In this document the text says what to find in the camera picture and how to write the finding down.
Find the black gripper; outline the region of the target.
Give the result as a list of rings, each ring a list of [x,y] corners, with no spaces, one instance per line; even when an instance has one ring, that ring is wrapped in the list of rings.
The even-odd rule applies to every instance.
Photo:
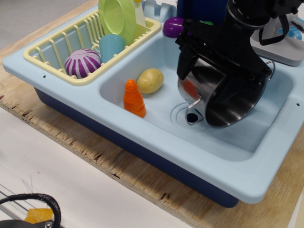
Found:
[[[270,17],[263,0],[229,0],[221,25],[185,19],[176,43],[180,46],[177,75],[184,80],[201,59],[221,72],[254,84],[270,75],[270,68],[254,52],[250,38]]]

